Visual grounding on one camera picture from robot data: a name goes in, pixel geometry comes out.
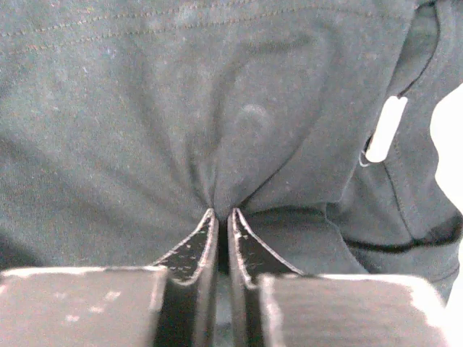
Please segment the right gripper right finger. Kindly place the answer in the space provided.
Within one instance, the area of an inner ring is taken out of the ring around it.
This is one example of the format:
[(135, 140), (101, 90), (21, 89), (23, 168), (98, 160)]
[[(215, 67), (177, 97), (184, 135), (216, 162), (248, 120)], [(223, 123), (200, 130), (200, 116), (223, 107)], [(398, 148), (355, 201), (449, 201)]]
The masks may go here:
[(449, 346), (443, 302), (406, 275), (305, 275), (228, 218), (236, 346)]

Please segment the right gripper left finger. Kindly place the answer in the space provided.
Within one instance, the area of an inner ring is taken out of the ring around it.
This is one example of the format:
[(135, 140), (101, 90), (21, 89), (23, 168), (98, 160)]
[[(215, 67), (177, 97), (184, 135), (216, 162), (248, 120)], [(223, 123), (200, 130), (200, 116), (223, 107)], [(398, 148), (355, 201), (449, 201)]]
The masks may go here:
[(209, 346), (218, 221), (152, 265), (27, 267), (1, 273), (3, 346)]

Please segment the black t shirt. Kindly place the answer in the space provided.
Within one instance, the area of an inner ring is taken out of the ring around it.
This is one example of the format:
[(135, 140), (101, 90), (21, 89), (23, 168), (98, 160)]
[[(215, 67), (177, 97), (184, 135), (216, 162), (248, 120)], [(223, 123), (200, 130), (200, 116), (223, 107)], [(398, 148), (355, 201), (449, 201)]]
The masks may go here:
[(238, 207), (306, 273), (427, 278), (460, 1), (3, 1), (1, 267), (148, 265)]

